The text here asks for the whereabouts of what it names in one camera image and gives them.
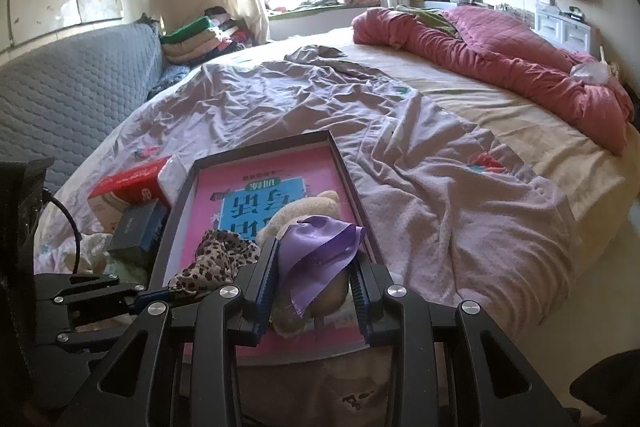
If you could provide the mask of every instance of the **white cabinet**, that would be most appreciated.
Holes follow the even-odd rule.
[[[559,48],[592,55],[596,51],[591,27],[569,17],[537,11],[534,31]]]

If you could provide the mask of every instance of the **white plastic bag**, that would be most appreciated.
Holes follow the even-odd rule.
[[[570,75],[576,82],[604,86],[609,82],[611,73],[606,62],[585,62],[571,68]]]

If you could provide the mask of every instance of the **pink book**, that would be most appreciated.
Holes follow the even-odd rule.
[[[340,217],[356,223],[350,198],[328,144],[305,146],[213,165],[198,173],[178,271],[191,264],[204,233],[232,230],[255,235],[285,204],[335,190]],[[185,354],[190,359],[191,346]],[[322,321],[309,320],[300,334],[283,338],[268,331],[257,347],[237,347],[238,363],[265,365],[324,359],[366,347],[349,293],[345,304]]]

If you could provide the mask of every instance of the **plush toy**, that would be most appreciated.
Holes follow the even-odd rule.
[[[262,248],[268,237],[282,238],[289,225],[309,216],[329,216],[340,219],[338,201],[338,194],[334,190],[321,192],[315,197],[291,201],[277,211],[267,226],[258,232],[256,238],[258,246]],[[337,311],[344,304],[348,292],[349,278],[346,270],[342,270],[309,304],[305,314],[300,317],[293,308],[290,295],[286,291],[278,290],[271,309],[273,326],[283,336],[294,335],[302,330],[310,317],[324,317]]]

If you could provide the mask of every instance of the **black cable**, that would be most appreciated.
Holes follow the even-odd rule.
[[[68,220],[69,224],[71,225],[71,229],[74,231],[74,237],[76,238],[76,261],[74,263],[74,270],[72,273],[76,274],[78,273],[78,266],[80,264],[80,241],[82,241],[82,236],[80,235],[80,232],[78,232],[76,222],[74,221],[74,218],[71,217],[71,214],[69,214],[69,211],[65,208],[65,205],[60,203],[55,198],[55,196],[51,194],[51,191],[48,188],[43,188],[42,190],[42,201],[44,201],[45,203],[55,204],[55,206],[57,206],[60,211],[65,214],[66,220]]]

